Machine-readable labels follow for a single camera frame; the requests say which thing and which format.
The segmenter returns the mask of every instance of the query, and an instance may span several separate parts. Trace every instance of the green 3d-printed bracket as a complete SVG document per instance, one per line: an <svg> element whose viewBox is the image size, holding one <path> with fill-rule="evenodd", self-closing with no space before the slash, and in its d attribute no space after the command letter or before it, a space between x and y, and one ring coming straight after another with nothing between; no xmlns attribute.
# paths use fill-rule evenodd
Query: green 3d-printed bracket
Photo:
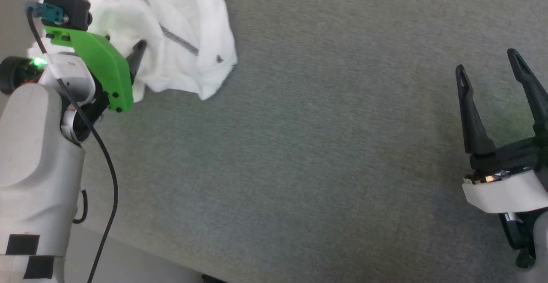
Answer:
<svg viewBox="0 0 548 283"><path fill-rule="evenodd" d="M53 45L72 47L88 69L108 92L109 109L129 111L133 106L133 92L129 65L125 58L105 38L81 30L44 26Z"/></svg>

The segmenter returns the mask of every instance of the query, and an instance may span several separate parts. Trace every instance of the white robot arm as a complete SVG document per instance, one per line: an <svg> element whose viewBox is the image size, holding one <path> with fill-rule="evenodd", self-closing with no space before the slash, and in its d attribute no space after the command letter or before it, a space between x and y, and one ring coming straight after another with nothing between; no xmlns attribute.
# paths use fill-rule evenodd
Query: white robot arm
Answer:
<svg viewBox="0 0 548 283"><path fill-rule="evenodd" d="M485 133L468 75L459 65L462 132L474 170L464 177L462 189L469 203L499 215L510 246L519 250L516 281L540 283L548 277L548 193L537 174L548 164L548 94L516 50L509 49L508 58L527 95L535 137L496 148Z"/></svg>
<svg viewBox="0 0 548 283"><path fill-rule="evenodd" d="M116 175L93 124L107 108L131 107L131 85L146 48L139 41L124 58L108 39L86 32L88 1L45 1L26 6L44 57L0 63L0 90L11 94L0 118L0 283L64 282L85 155L80 143L90 133L104 151L115 188L92 281L117 204ZM33 16L42 18L52 43L75 53L47 54Z"/></svg>

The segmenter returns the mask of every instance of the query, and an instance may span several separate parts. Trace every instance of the gray fabric surface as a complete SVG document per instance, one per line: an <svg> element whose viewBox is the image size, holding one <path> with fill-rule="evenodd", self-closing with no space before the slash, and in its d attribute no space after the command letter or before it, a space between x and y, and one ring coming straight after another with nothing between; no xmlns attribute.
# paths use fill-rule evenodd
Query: gray fabric surface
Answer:
<svg viewBox="0 0 548 283"><path fill-rule="evenodd" d="M546 0L227 0L213 98L147 93L98 131L112 236L229 283L499 282L516 253L466 203L454 69L498 145L533 134L506 49L548 86ZM86 143L86 226L112 189Z"/></svg>

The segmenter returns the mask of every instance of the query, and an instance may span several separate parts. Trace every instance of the white cloth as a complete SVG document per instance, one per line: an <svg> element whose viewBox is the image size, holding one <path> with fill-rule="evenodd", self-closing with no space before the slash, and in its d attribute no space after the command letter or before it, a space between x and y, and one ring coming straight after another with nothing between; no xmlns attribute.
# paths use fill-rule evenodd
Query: white cloth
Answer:
<svg viewBox="0 0 548 283"><path fill-rule="evenodd" d="M237 63L234 37L224 0L89 0L88 31L110 35L127 56L140 39L147 49L133 85L141 101L145 85L155 92L179 89L212 96ZM43 39L49 53L70 51ZM29 57L41 53L36 43Z"/></svg>

